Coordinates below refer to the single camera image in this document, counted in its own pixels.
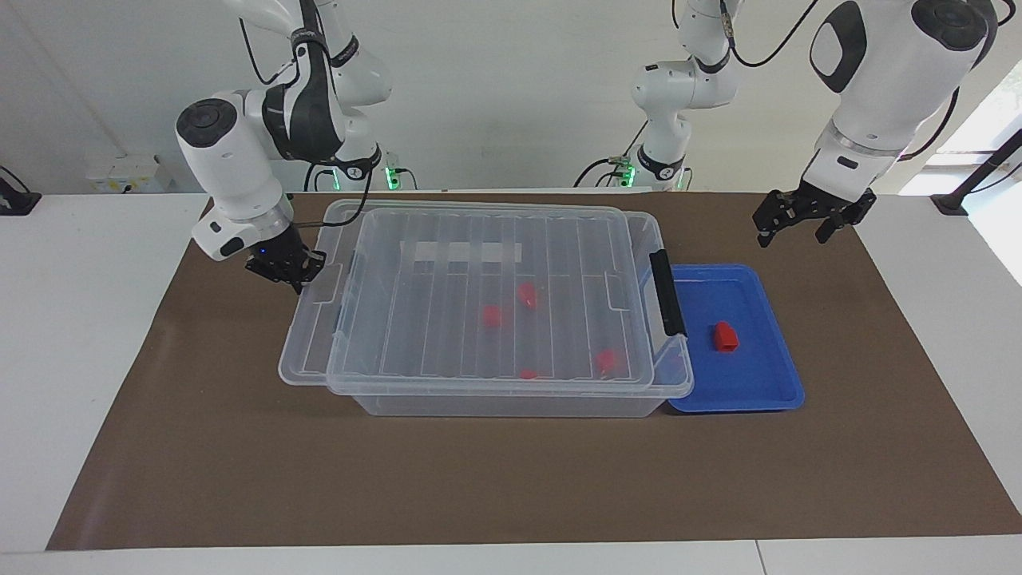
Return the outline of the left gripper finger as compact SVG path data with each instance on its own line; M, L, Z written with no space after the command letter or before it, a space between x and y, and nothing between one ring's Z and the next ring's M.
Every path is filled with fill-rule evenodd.
M760 248L769 247L775 236L790 224L790 204L787 193L771 190L753 212Z
M827 244L835 232L858 225L860 210L835 210L822 218L822 224L815 230L814 237L819 244Z

